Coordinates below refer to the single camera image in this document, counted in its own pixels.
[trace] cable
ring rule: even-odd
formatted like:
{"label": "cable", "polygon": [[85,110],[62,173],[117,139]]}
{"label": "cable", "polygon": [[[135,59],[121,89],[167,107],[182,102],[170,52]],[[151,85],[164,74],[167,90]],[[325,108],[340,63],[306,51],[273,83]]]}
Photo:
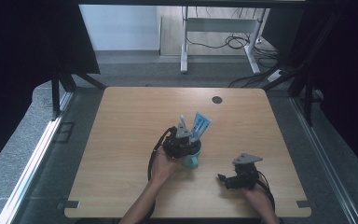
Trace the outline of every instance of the cable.
{"label": "cable", "polygon": [[271,190],[269,189],[269,182],[267,181],[266,177],[260,172],[257,171],[260,175],[263,176],[264,180],[266,181],[267,185],[265,185],[263,182],[261,182],[260,180],[257,180],[257,184],[264,189],[264,191],[267,193],[267,196],[269,198],[269,200],[271,201],[271,205],[272,205],[272,209],[275,211],[275,199],[274,196],[271,193]]}
{"label": "cable", "polygon": [[206,13],[208,13],[209,18],[211,18],[211,14],[209,14],[209,11],[208,11],[208,8],[207,8],[207,7],[205,8],[205,10],[206,10]]}
{"label": "cable", "polygon": [[[209,45],[206,45],[206,44],[201,44],[201,43],[195,43],[195,42],[192,42],[191,40],[187,39],[187,41],[190,43],[190,44],[193,44],[193,45],[200,45],[200,46],[203,46],[203,47],[206,47],[206,48],[210,48],[210,49],[221,49],[225,46],[229,46],[230,48],[232,49],[243,49],[243,47],[245,47],[245,45],[249,44],[249,39],[248,38],[245,38],[245,37],[241,37],[241,36],[238,36],[238,35],[235,35],[235,33],[231,33],[225,40],[225,44],[224,45],[221,45],[221,46],[209,46]],[[233,46],[231,44],[232,41],[236,41],[236,43],[239,43],[240,45],[239,46]]]}
{"label": "cable", "polygon": [[[159,140],[156,143],[155,147],[153,148],[152,154],[150,155],[149,164],[147,166],[147,180],[148,181],[152,178],[153,161],[156,158],[157,150],[161,146],[161,143],[164,140],[165,135],[167,135],[167,133],[169,133],[169,132],[172,132],[172,130],[174,130],[174,129],[175,129],[175,127],[171,127],[167,131],[165,131],[164,134],[159,138]],[[139,224],[146,223],[146,221],[148,219],[150,219],[150,217],[153,215],[155,207],[156,207],[156,201],[153,202],[153,205],[151,206],[150,210],[147,212],[146,216],[143,217],[138,222],[136,222],[136,224],[138,224],[138,223]]]}
{"label": "cable", "polygon": [[278,53],[279,51],[277,50],[259,49],[255,47],[255,58],[257,58],[257,63],[266,68],[270,68],[271,66],[263,64],[262,60],[278,61],[280,58],[280,55]]}
{"label": "cable", "polygon": [[255,18],[255,12],[257,11],[257,8],[255,8],[255,11],[254,11],[254,16],[252,17],[252,19],[254,19]]}
{"label": "cable", "polygon": [[243,12],[243,7],[241,8],[241,12],[240,12],[240,15],[238,16],[238,19],[241,18],[242,12]]}
{"label": "cable", "polygon": [[245,87],[248,87],[250,84],[254,84],[254,83],[259,83],[262,79],[264,79],[265,77],[271,75],[273,72],[275,72],[279,67],[280,67],[280,63],[277,62],[274,66],[272,66],[267,72],[265,73],[262,73],[262,74],[258,74],[258,75],[254,75],[254,76],[251,76],[251,77],[240,77],[240,78],[237,78],[233,81],[231,81],[229,84],[228,84],[228,88],[231,87],[231,85],[233,85],[234,83],[236,82],[240,82],[240,81],[243,81],[243,80],[246,80],[246,79],[250,79],[249,81],[246,82],[245,85],[241,86],[241,88],[245,88]]}
{"label": "cable", "polygon": [[248,10],[249,10],[249,8],[247,7],[246,11],[245,11],[245,19],[246,19],[246,17],[248,17]]}
{"label": "cable", "polygon": [[231,14],[231,18],[233,18],[234,17],[234,14],[238,11],[238,7],[234,10],[234,12]]}

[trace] desk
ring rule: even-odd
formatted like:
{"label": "desk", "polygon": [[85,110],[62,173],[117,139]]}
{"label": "desk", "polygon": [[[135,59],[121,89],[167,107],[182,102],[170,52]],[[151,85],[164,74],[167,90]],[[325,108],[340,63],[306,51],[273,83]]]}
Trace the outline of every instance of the desk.
{"label": "desk", "polygon": [[[223,99],[221,104],[212,101]],[[200,166],[180,167],[157,198],[153,217],[257,217],[217,174],[235,175],[232,160],[246,152],[268,179],[277,215],[308,217],[306,201],[264,91],[213,88],[107,88],[65,208],[68,217],[123,217],[147,183],[147,164],[163,133],[180,115],[191,126],[196,112],[212,119],[201,137]]]}

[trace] white wall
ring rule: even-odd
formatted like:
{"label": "white wall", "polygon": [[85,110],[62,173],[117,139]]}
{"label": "white wall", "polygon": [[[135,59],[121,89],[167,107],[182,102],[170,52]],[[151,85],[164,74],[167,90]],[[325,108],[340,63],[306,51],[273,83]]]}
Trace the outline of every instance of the white wall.
{"label": "white wall", "polygon": [[158,7],[81,5],[94,50],[158,50]]}

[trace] power strip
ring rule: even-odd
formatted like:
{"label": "power strip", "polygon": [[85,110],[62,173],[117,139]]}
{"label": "power strip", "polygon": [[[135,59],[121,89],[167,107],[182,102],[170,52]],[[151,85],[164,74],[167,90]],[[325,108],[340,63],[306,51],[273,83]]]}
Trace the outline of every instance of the power strip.
{"label": "power strip", "polygon": [[276,70],[274,73],[272,73],[271,76],[267,78],[269,82],[275,81],[278,77],[280,77],[284,72],[281,69]]}

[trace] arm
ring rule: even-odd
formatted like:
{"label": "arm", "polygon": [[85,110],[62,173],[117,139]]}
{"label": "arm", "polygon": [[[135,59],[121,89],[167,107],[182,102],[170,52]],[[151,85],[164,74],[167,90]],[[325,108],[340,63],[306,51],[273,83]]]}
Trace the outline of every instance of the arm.
{"label": "arm", "polygon": [[[260,176],[259,180],[266,184],[265,180]],[[255,209],[255,211],[261,216],[265,224],[279,224],[280,221],[272,209],[269,197],[263,188],[259,185],[255,185],[253,189],[240,189],[248,203]]]}
{"label": "arm", "polygon": [[134,224],[144,218],[156,200],[159,191],[168,178],[173,174],[180,160],[172,160],[167,157],[165,151],[160,147],[153,161],[152,177],[147,183],[139,198],[120,220],[120,224]]}

